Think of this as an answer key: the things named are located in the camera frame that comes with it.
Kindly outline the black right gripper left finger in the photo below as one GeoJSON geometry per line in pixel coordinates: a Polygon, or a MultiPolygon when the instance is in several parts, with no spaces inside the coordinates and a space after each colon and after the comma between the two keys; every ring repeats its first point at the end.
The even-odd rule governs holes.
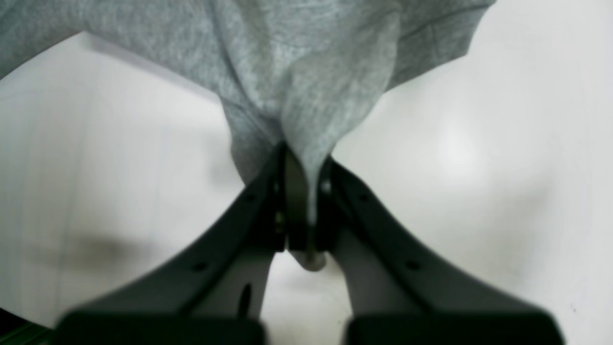
{"type": "Polygon", "coordinates": [[[274,254],[309,250],[308,187],[285,143],[221,218],[181,253],[84,304],[57,345],[263,345],[258,317],[274,254]]]}

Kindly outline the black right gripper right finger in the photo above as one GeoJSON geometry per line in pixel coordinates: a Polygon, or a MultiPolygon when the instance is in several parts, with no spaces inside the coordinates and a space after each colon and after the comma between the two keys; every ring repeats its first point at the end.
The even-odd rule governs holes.
{"type": "Polygon", "coordinates": [[[344,273],[352,317],[344,345],[562,345],[549,312],[440,257],[352,172],[327,159],[320,244],[344,273]]]}

